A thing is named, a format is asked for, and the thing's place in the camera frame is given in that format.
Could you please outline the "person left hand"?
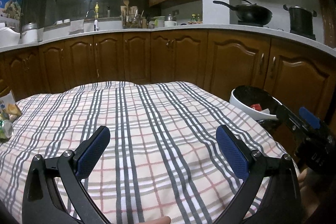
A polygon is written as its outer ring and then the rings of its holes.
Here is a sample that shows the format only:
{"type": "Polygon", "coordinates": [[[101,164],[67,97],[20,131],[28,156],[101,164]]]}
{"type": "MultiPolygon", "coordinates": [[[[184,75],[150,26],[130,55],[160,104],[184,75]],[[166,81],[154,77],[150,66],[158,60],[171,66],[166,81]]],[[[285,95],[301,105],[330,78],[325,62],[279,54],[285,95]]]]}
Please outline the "person left hand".
{"type": "Polygon", "coordinates": [[[139,224],[171,224],[171,218],[169,216],[163,216],[157,219],[153,219],[139,224]]]}

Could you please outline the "person right hand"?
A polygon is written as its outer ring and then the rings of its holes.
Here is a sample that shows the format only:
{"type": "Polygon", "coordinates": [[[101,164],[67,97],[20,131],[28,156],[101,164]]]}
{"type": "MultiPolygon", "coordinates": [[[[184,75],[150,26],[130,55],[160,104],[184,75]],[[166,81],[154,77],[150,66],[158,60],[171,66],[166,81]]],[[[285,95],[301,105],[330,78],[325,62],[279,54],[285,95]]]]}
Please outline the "person right hand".
{"type": "Polygon", "coordinates": [[[301,206],[303,209],[302,222],[305,223],[319,206],[319,198],[314,191],[318,176],[310,168],[304,169],[298,176],[298,183],[301,195],[301,206]]]}

